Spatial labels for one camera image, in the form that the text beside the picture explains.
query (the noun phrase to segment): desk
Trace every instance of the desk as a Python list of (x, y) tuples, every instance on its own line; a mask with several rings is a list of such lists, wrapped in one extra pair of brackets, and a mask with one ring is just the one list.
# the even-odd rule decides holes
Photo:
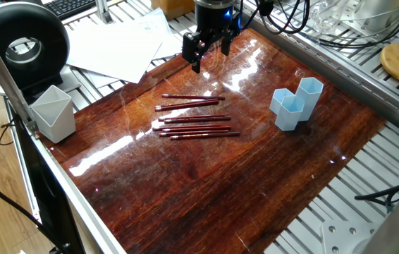
[[(273, 91), (310, 76), (325, 83), (311, 119), (278, 130)], [(161, 94), (208, 92), (226, 101), (177, 112), (230, 115), (239, 138), (152, 131), (170, 114), (152, 109), (169, 102)], [(40, 138), (128, 253), (261, 253), (385, 123), (252, 30), (199, 75), (178, 56), (75, 118), (63, 142)]]

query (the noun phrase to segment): clear plastic bottle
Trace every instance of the clear plastic bottle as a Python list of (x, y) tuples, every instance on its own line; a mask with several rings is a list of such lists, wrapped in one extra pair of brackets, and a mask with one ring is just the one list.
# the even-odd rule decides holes
[(336, 31), (348, 0), (320, 0), (312, 8), (314, 30), (330, 35)]

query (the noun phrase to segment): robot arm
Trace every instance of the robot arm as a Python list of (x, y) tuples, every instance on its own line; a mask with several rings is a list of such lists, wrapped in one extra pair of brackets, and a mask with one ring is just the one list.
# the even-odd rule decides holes
[[(309, 13), (309, 0), (305, 8), (305, 12)], [(274, 8), (273, 0), (256, 1), (257, 9), (251, 15), (247, 23), (241, 27), (240, 21), (243, 11), (243, 0), (240, 2), (240, 11), (234, 13), (235, 0), (195, 0), (195, 16), (197, 19), (197, 31), (195, 33), (188, 32), (183, 37), (183, 58), (192, 64), (192, 70), (196, 73), (200, 72), (201, 58), (210, 48), (210, 46), (221, 40), (221, 53), (225, 56), (229, 55), (229, 48), (234, 38), (244, 30), (252, 19), (259, 12), (261, 18), (268, 17)], [(290, 25), (290, 19), (281, 28), (274, 23), (270, 17), (269, 22), (275, 27), (280, 28), (277, 33), (286, 31)], [(288, 31), (289, 33), (299, 32), (300, 30)]]

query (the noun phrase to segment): keyboard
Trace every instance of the keyboard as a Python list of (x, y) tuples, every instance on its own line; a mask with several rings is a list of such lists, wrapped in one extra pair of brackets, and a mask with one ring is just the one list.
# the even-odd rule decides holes
[(95, 0), (55, 0), (45, 4), (60, 20), (74, 16), (95, 5)]

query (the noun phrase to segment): plastic container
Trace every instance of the plastic container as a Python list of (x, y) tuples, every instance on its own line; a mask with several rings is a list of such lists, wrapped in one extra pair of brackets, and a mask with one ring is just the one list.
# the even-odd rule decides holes
[(55, 85), (51, 85), (30, 108), (34, 112), (39, 131), (53, 143), (75, 132), (71, 96)]
[(271, 98), (270, 110), (272, 110), (273, 113), (278, 114), (284, 97), (293, 95), (294, 94), (287, 88), (276, 89), (273, 93), (273, 97)]
[(312, 17), (314, 30), (330, 35), (336, 31), (348, 0), (320, 0), (314, 5)]
[(151, 7), (161, 8), (167, 20), (172, 20), (195, 9), (193, 0), (151, 0)]
[(301, 79), (300, 85), (298, 85), (297, 92), (295, 93), (295, 96), (299, 97), (304, 103), (303, 112), (301, 113), (299, 121), (309, 120), (323, 89), (324, 84), (316, 78)]
[(293, 131), (303, 111), (303, 101), (294, 96), (285, 96), (281, 103), (275, 125), (282, 131)]

